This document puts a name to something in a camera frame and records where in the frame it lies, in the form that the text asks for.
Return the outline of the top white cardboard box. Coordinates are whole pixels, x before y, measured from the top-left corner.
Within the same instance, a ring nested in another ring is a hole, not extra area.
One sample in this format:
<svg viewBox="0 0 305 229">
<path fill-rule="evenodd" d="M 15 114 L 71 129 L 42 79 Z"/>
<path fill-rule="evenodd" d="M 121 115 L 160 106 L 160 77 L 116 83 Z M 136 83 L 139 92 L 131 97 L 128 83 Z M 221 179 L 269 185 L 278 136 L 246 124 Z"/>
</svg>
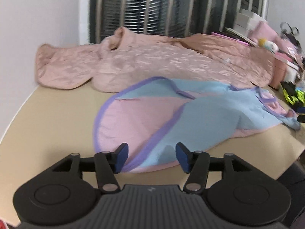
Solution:
<svg viewBox="0 0 305 229">
<path fill-rule="evenodd" d="M 246 15 L 247 17 L 249 18 L 252 18 L 254 20 L 260 20 L 261 17 L 256 14 L 255 12 L 252 12 L 252 11 L 249 11 L 249 10 L 246 10 L 246 9 L 240 9 L 240 13 L 243 14 L 243 15 Z"/>
</svg>

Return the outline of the magenta pink storage case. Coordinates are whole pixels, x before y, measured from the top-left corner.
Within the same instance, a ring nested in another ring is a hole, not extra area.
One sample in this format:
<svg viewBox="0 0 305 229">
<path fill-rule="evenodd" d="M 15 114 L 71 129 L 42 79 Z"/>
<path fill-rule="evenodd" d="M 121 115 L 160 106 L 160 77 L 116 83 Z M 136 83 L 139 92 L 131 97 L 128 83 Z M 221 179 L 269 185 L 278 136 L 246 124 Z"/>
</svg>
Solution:
<svg viewBox="0 0 305 229">
<path fill-rule="evenodd" d="M 231 39 L 231 40 L 234 40 L 234 41 L 236 41 L 236 42 L 239 42 L 240 44 L 243 44 L 243 45 L 245 45 L 245 46 L 250 46 L 250 44 L 247 43 L 247 42 L 244 42 L 244 41 L 242 41 L 242 40 L 240 40 L 240 39 L 237 39 L 237 38 L 234 38 L 234 37 L 225 36 L 224 34 L 219 34 L 219 33 L 212 32 L 211 35 L 217 36 L 217 37 L 221 37 L 221 38 L 225 38 L 225 39 Z"/>
</svg>

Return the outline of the neon yellow black item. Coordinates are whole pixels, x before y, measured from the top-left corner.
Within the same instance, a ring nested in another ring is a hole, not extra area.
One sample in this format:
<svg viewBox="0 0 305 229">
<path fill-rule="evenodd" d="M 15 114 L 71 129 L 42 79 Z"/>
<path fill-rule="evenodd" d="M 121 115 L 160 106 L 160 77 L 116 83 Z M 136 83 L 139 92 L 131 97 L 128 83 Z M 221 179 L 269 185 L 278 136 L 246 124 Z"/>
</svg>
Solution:
<svg viewBox="0 0 305 229">
<path fill-rule="evenodd" d="M 282 81 L 281 87 L 285 100 L 289 106 L 304 106 L 304 92 L 298 90 L 294 83 Z"/>
</svg>

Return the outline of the steel window guard railing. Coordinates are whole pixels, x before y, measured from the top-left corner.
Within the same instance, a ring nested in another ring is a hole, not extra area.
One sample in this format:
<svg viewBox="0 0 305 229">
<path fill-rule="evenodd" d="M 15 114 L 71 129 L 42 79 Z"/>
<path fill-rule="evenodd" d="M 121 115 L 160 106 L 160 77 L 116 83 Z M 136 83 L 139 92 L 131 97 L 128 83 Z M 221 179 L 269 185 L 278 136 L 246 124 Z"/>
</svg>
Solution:
<svg viewBox="0 0 305 229">
<path fill-rule="evenodd" d="M 149 35 L 187 37 L 239 30 L 240 9 L 267 16 L 269 0 L 89 0 L 88 41 L 100 43 L 121 27 Z"/>
</svg>

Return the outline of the yellow white plush toy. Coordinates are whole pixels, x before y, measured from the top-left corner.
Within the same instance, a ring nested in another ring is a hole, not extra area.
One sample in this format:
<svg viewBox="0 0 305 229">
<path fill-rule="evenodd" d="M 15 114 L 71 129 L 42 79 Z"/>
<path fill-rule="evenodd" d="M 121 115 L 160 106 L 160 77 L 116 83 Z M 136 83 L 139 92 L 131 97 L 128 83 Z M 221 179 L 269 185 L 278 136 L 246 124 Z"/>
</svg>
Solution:
<svg viewBox="0 0 305 229">
<path fill-rule="evenodd" d="M 265 48 L 273 53 L 279 51 L 279 47 L 274 43 L 265 38 L 258 39 L 258 46 L 261 48 Z"/>
</svg>

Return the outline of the pink blue purple-trimmed garment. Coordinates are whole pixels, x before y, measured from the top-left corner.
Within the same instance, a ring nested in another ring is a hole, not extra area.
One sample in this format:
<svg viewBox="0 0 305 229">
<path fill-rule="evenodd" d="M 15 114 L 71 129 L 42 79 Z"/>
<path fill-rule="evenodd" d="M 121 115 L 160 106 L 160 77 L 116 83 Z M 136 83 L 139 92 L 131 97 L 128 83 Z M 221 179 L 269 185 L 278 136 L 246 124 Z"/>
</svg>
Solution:
<svg viewBox="0 0 305 229">
<path fill-rule="evenodd" d="M 94 123 L 96 152 L 129 147 L 123 172 L 152 172 L 178 164 L 175 147 L 207 151 L 230 138 L 285 124 L 298 131 L 296 113 L 260 87 L 151 77 L 110 97 Z"/>
</svg>

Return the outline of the black handbag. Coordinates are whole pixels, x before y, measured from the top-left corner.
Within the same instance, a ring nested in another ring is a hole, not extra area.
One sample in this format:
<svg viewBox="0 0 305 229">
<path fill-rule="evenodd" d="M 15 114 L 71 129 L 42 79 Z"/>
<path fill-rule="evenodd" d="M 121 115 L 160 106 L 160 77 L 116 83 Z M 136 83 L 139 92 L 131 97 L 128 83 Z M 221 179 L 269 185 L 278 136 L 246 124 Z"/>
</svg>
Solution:
<svg viewBox="0 0 305 229">
<path fill-rule="evenodd" d="M 300 42 L 296 39 L 299 35 L 299 30 L 296 27 L 291 27 L 287 22 L 280 23 L 281 37 L 288 39 L 294 46 L 300 47 Z"/>
</svg>

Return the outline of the light pink cushion bag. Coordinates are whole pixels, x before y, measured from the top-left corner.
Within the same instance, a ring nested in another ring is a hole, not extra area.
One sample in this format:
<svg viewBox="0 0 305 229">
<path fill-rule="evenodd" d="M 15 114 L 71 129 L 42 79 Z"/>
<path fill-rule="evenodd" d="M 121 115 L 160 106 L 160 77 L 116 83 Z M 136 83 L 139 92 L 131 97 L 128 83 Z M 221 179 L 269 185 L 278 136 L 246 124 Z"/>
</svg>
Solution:
<svg viewBox="0 0 305 229">
<path fill-rule="evenodd" d="M 277 36 L 277 32 L 272 29 L 267 22 L 260 21 L 256 28 L 252 31 L 251 38 L 254 41 L 258 41 L 259 39 L 274 41 Z"/>
</svg>

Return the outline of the pink quilted jacket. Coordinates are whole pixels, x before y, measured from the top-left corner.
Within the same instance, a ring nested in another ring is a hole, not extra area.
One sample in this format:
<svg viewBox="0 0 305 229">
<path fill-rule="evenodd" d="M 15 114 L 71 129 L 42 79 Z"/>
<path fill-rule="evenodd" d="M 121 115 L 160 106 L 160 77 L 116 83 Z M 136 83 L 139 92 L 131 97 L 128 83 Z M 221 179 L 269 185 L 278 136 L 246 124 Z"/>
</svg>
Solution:
<svg viewBox="0 0 305 229">
<path fill-rule="evenodd" d="M 35 64 L 36 81 L 42 86 L 71 90 L 91 81 L 94 89 L 105 93 L 156 76 L 265 87 L 274 73 L 274 56 L 263 48 L 213 35 L 173 38 L 137 34 L 125 27 L 99 44 L 43 44 Z"/>
</svg>

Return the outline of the white plastic wrapped board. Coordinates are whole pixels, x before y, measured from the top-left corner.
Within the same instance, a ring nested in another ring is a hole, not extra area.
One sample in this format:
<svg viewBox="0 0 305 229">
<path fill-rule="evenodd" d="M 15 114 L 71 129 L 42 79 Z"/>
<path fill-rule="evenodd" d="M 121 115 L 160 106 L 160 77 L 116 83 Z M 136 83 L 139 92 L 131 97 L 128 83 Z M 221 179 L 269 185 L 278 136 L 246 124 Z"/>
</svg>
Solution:
<svg viewBox="0 0 305 229">
<path fill-rule="evenodd" d="M 238 38 L 242 39 L 243 41 L 245 41 L 246 43 L 248 43 L 249 45 L 253 46 L 253 47 L 258 47 L 258 44 L 256 42 L 254 42 L 253 40 L 249 39 L 248 37 L 244 36 L 243 34 L 233 30 L 232 28 L 228 28 L 226 27 L 224 29 L 227 33 L 232 34 L 234 36 L 237 36 Z"/>
</svg>

